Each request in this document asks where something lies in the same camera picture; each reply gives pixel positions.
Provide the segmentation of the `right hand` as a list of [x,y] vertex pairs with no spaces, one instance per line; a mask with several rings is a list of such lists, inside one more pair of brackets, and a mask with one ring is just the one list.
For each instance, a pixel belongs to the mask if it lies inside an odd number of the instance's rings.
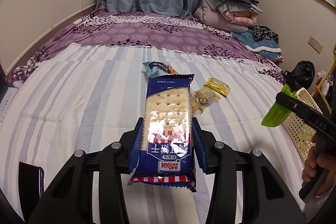
[[329,172],[315,193],[316,196],[323,196],[335,186],[336,161],[335,157],[327,154],[316,156],[314,153],[314,148],[315,147],[313,146],[309,150],[308,157],[305,161],[304,169],[302,171],[302,179],[304,182],[309,182],[316,175],[317,166],[326,168]]

